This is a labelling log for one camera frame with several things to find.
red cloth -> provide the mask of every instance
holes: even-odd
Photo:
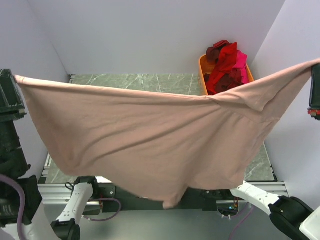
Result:
[[[223,75],[220,80],[216,83],[214,90],[216,94],[228,91],[230,89],[243,85],[241,82],[242,76],[240,69],[232,69],[230,74]]]
[[[205,54],[207,62],[217,63],[221,49],[227,45],[230,45],[230,43],[227,40],[222,40],[209,47]]]
[[[219,54],[218,62],[215,65],[209,80],[206,82],[206,88],[209,94],[217,94],[215,90],[219,80],[225,75],[232,72],[232,68],[237,62],[237,42],[224,46]]]

orange basket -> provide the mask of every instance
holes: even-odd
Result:
[[[208,95],[208,91],[206,88],[206,83],[205,83],[205,74],[211,74],[212,71],[214,70],[216,64],[215,63],[209,63],[207,62],[207,57],[206,55],[203,55],[202,57],[199,58],[199,74],[198,74],[198,84],[201,87],[202,95]],[[252,76],[252,73],[249,69],[248,64],[246,65],[246,72],[248,74],[248,79],[249,82],[254,81],[254,77]]]

green marble surface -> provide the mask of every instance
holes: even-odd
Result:
[[[71,84],[92,85],[159,93],[201,95],[197,74],[90,74],[72,75]],[[51,161],[47,184],[73,183],[77,177],[67,176]],[[265,145],[245,171],[246,181],[274,181],[273,169]]]

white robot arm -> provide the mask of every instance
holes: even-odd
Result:
[[[320,240],[320,207],[313,211],[298,198],[269,193],[245,181],[230,191],[268,214],[272,223],[291,239]]]
[[[43,203],[38,206],[31,224],[22,224],[23,240],[79,240],[80,220],[90,199],[99,190],[95,177],[78,177],[70,201],[56,221],[49,223]],[[15,240],[21,239],[18,233],[18,224],[7,224],[2,228]]]

cable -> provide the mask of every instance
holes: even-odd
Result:
[[[116,211],[115,214],[113,214],[112,216],[110,216],[108,218],[105,218],[105,219],[92,219],[92,218],[89,218],[87,216],[84,216],[85,219],[88,219],[88,220],[93,221],[93,222],[105,222],[105,221],[113,219],[115,216],[118,215],[118,213],[120,213],[122,205],[121,205],[121,202],[118,199],[115,199],[115,198],[99,198],[99,199],[89,200],[89,202],[95,202],[95,201],[114,201],[114,202],[117,202],[119,204],[119,208],[118,208],[118,210]]]
[[[234,236],[236,230],[238,229],[238,227],[240,227],[240,225],[253,213],[255,207],[252,206],[251,210],[248,212],[248,214],[234,227],[234,229],[232,230],[232,232],[229,235],[229,240],[232,239],[232,237]]]
[[[64,186],[71,191],[71,194],[74,193],[74,190],[75,190],[75,185],[74,185],[74,184],[72,184],[72,183],[70,183],[69,181],[67,181],[67,182],[64,184]]]
[[[17,219],[17,230],[20,240],[26,240],[26,237],[24,235],[23,229],[22,229],[22,218],[24,216],[25,211],[25,205],[26,205],[26,195],[22,187],[13,179],[10,177],[7,177],[5,175],[0,174],[0,182],[3,182],[12,188],[14,188],[20,197],[20,207],[18,212],[18,219]]]

